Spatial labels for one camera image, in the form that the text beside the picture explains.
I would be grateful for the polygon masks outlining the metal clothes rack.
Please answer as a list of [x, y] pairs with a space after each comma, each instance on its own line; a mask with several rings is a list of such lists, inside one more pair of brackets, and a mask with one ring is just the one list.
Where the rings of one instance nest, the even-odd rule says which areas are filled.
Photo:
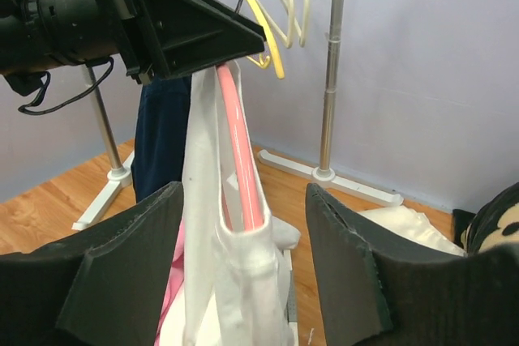
[[[336, 175], [335, 171], [331, 168], [332, 130], [336, 107], [344, 2], [345, 0], [332, 0], [331, 5], [319, 166], [312, 169], [308, 165], [274, 155], [264, 149], [259, 151], [259, 159], [268, 166], [302, 178], [311, 179], [325, 188], [333, 188], [342, 193], [350, 194], [381, 206], [400, 206], [404, 201], [400, 194], [378, 190], [371, 186], [340, 177]], [[130, 185], [130, 163], [135, 157], [135, 154], [131, 153], [124, 162], [121, 162], [120, 155], [115, 146], [113, 131], [105, 110], [105, 104], [98, 88], [92, 90], [92, 107], [97, 117], [111, 170], [107, 174], [106, 185], [99, 192], [97, 197], [94, 198], [82, 216], [73, 223], [72, 228], [75, 231], [84, 230], [98, 222], [101, 217], [105, 215], [122, 189]]]

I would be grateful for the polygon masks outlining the yellow hanger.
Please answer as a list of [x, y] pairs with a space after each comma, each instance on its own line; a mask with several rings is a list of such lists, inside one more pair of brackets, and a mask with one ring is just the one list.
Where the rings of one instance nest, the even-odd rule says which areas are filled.
[[284, 79], [285, 69], [277, 47], [277, 41], [264, 13], [260, 9], [259, 3], [256, 0], [244, 0], [244, 2], [251, 8], [256, 23], [263, 28], [267, 46], [267, 50], [259, 53], [256, 58], [253, 56], [247, 56], [247, 59], [262, 70], [267, 70], [272, 66], [277, 78]]

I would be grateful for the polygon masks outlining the pink white hanger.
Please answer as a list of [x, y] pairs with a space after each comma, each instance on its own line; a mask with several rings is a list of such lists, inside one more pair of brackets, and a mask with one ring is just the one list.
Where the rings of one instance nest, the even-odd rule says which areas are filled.
[[246, 231], [258, 229], [264, 224], [260, 196], [255, 176], [255, 164], [251, 154], [246, 119], [243, 113], [239, 88], [229, 66], [217, 66], [225, 113], [233, 148], [238, 190], [242, 206], [242, 222]]

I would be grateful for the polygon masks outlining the wooden hanger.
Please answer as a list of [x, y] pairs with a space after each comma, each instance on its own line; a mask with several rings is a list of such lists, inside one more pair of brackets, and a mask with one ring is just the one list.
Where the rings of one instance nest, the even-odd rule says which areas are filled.
[[260, 1], [256, 0], [258, 7], [264, 14], [264, 18], [267, 20], [269, 27], [275, 32], [281, 39], [282, 44], [290, 49], [294, 43], [295, 36], [295, 9], [294, 0], [278, 0], [283, 6], [286, 13], [286, 29], [283, 30], [281, 26], [275, 21], [268, 11], [268, 8]]

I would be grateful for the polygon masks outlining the white plastic basket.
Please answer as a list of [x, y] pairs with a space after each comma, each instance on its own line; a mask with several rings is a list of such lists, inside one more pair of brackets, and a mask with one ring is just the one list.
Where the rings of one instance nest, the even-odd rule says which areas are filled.
[[292, 263], [291, 251], [284, 250], [283, 256], [284, 256], [284, 259], [287, 262], [287, 264], [289, 266], [289, 270], [290, 270], [290, 288], [289, 288], [287, 305], [285, 308], [285, 317], [287, 319], [289, 328], [292, 331], [292, 338], [294, 341], [293, 346], [299, 346], [298, 307], [297, 307], [297, 297], [296, 297], [296, 288], [295, 288], [295, 283], [294, 283], [294, 273], [293, 273], [293, 263]]

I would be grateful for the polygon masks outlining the navy blue t shirt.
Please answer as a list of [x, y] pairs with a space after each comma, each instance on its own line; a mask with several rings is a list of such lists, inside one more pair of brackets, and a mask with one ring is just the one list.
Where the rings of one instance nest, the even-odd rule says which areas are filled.
[[182, 180], [191, 77], [155, 78], [141, 91], [131, 164], [137, 202]]

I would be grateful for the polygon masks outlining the white t shirt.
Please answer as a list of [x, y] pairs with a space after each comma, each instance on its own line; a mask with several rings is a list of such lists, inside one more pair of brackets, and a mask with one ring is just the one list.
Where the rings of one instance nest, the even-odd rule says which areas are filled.
[[[227, 65], [242, 100], [240, 67]], [[182, 173], [184, 280], [159, 345], [293, 345], [283, 251], [300, 232], [271, 213], [256, 164], [255, 176], [264, 224], [246, 231], [217, 68], [195, 73]]]

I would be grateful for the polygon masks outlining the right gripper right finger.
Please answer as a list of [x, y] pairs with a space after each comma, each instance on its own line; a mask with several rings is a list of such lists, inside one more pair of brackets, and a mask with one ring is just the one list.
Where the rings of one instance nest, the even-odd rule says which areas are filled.
[[305, 212], [328, 344], [517, 344], [517, 244], [447, 254], [316, 184], [307, 186]]

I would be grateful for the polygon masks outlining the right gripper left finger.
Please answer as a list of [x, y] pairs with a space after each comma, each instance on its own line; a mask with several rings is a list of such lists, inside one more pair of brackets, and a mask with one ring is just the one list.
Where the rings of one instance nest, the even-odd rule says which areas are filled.
[[69, 237], [4, 254], [2, 344], [153, 344], [182, 208], [172, 182]]

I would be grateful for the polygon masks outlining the pink t shirt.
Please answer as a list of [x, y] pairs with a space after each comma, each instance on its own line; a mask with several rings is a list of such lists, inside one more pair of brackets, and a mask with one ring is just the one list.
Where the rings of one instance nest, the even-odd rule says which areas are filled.
[[185, 246], [185, 226], [184, 220], [179, 225], [177, 240], [174, 249], [174, 256], [169, 269], [169, 279], [166, 285], [163, 304], [161, 307], [161, 316], [157, 328], [157, 335], [155, 338], [155, 345], [160, 344], [160, 333], [165, 316], [171, 307], [178, 290], [180, 289], [184, 280], [184, 246]]

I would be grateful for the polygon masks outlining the black floral blanket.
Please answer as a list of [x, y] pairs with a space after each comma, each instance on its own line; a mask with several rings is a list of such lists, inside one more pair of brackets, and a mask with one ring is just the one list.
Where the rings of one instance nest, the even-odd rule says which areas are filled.
[[498, 193], [477, 213], [453, 210], [453, 242], [468, 255], [518, 243], [518, 183]]

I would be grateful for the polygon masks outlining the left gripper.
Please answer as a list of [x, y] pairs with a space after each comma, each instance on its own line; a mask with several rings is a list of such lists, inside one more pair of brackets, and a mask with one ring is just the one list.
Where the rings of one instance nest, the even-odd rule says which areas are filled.
[[127, 75], [146, 84], [264, 50], [264, 29], [217, 0], [96, 0]]

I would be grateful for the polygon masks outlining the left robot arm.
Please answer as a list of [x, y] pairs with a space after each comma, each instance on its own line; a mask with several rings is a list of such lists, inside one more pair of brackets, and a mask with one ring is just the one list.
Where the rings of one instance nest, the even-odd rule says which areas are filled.
[[41, 116], [52, 69], [114, 67], [146, 85], [260, 53], [264, 29], [217, 0], [1, 0], [1, 73]]

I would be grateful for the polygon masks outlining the folded cream cloth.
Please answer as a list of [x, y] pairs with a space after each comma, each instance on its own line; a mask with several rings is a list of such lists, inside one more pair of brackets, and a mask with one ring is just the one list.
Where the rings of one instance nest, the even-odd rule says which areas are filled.
[[359, 214], [419, 245], [459, 257], [466, 256], [466, 252], [434, 227], [423, 212], [400, 205], [361, 211]]

